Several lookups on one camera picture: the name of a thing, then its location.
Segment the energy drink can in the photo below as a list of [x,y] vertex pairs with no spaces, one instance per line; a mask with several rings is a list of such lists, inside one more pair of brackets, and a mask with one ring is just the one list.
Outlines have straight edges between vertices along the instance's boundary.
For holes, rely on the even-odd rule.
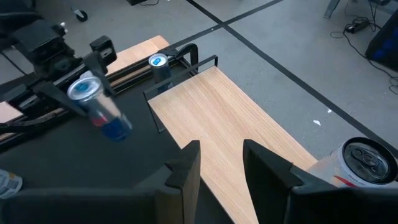
[[104,94],[101,80],[90,71],[69,86],[68,97],[82,107],[91,122],[113,141],[122,141],[131,132],[129,120],[113,100]]
[[[165,54],[157,53],[149,57],[149,65],[156,83],[168,79],[172,76],[169,67],[169,60]],[[163,93],[173,87],[173,83],[169,82],[159,87],[159,93]]]
[[0,198],[6,199],[18,191],[22,187],[22,178],[17,175],[0,169]]
[[307,172],[337,187],[398,189],[397,161],[379,143],[352,138]]

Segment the wooden board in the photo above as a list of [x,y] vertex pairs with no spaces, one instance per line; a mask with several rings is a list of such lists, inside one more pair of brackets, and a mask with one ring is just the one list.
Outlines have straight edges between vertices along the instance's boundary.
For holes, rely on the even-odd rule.
[[[108,73],[106,74],[107,76],[117,72],[133,63],[136,63],[156,52],[158,52],[160,49],[163,49],[165,47],[169,46],[169,43],[160,35],[153,37],[147,41],[144,41],[140,44],[137,44],[133,47],[130,47],[126,50],[123,50],[118,53],[118,59],[113,62],[112,64],[108,65]],[[149,67],[142,68],[140,71],[143,71],[145,69],[149,69]],[[135,76],[137,72],[133,72],[130,75],[126,75],[126,78],[132,78]],[[119,80],[116,80],[113,82],[113,85],[117,85]],[[10,121],[14,118],[17,118],[19,116],[23,115],[20,111],[14,109],[12,106],[10,106],[6,102],[0,102],[0,122],[4,123],[7,121]]]
[[201,176],[235,223],[257,223],[244,176],[244,139],[304,170],[317,161],[217,67],[149,104],[181,148],[200,140]]

